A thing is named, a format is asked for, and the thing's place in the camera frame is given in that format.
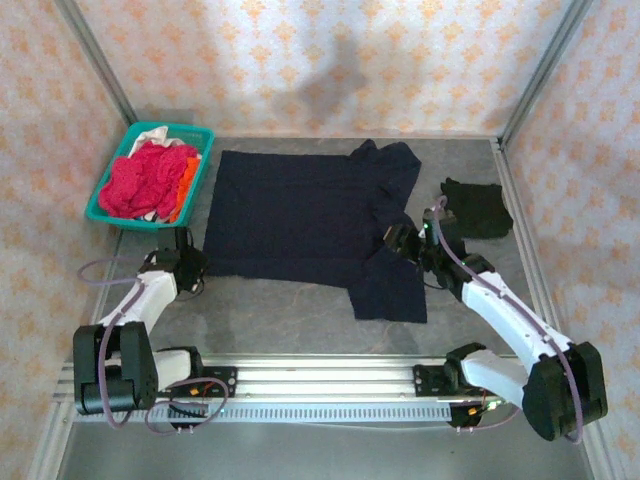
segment patterned wallpaper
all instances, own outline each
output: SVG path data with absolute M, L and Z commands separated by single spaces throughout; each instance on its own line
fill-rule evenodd
M 616 478 L 640 478 L 640 9 L 595 0 L 508 151 L 564 327 L 600 349 Z
M 501 133 L 569 0 L 79 0 L 143 119 Z
M 26 476 L 89 290 L 112 251 L 84 207 L 124 124 L 49 0 L 0 8 L 0 477 Z

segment white cloth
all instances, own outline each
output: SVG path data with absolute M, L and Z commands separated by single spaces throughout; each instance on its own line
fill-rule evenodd
M 136 138 L 136 141 L 133 142 L 133 147 L 131 147 L 131 151 L 127 157 L 130 157 L 138 150 L 140 147 L 151 140 L 151 143 L 154 145 L 162 145 L 163 147 L 173 147 L 174 145 L 184 145 L 184 142 L 179 138 L 167 138 L 167 134 L 169 133 L 169 127 L 163 125 L 162 127 L 154 128 L 153 130 L 149 130 L 148 132 L 142 132 Z

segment orange cloth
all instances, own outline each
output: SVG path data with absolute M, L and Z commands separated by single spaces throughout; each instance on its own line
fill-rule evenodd
M 193 183 L 193 178 L 196 176 L 196 172 L 198 171 L 198 167 L 200 166 L 200 160 L 195 157 L 187 158 L 187 168 L 180 179 L 180 183 L 178 184 L 178 195 L 176 197 L 176 208 L 173 209 L 171 213 L 171 217 L 169 217 L 169 222 L 173 223 L 178 220 L 180 216 L 180 212 L 182 211 L 182 206 L 184 202 L 187 201 L 187 196 L 189 195 L 189 190 L 191 189 L 191 184 Z

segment gray table surface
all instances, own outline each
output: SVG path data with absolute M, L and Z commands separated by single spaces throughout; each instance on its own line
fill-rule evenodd
M 216 172 L 223 150 L 288 154 L 348 154 L 363 139 L 218 138 L 207 178 L 190 226 L 202 247 Z M 440 193 L 440 182 L 499 183 L 488 140 L 404 140 L 422 161 L 407 212 L 418 223 Z M 376 140 L 378 146 L 393 140 Z M 124 233 L 120 255 L 144 256 L 156 246 L 153 234 Z M 484 255 L 526 303 L 531 298 L 515 236 L 469 241 L 467 250 Z M 115 275 L 131 276 L 139 265 L 122 264 Z M 435 278 L 427 275 L 435 283 Z M 104 313 L 122 299 L 128 286 L 111 287 Z M 426 325 L 357 321 L 346 290 L 315 284 L 240 277 L 207 278 L 202 295 L 176 301 L 162 313 L 151 333 L 153 348 L 195 345 L 201 353 L 246 354 L 420 354 L 441 356 L 477 341 L 498 354 L 510 350 L 474 312 L 449 292 L 426 289 Z
M 449 426 L 224 424 L 158 438 L 144 425 L 76 423 L 58 478 L 589 480 L 584 450 L 538 437 L 519 415 L 492 430 Z

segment black cloth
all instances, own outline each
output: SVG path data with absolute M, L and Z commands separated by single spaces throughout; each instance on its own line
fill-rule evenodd
M 222 152 L 204 241 L 208 273 L 347 288 L 355 317 L 426 322 L 415 265 L 384 246 L 421 162 L 405 143 L 351 155 Z
M 501 238 L 513 228 L 513 220 L 502 202 L 500 185 L 475 185 L 447 178 L 440 188 L 447 196 L 447 210 L 458 220 L 462 237 Z

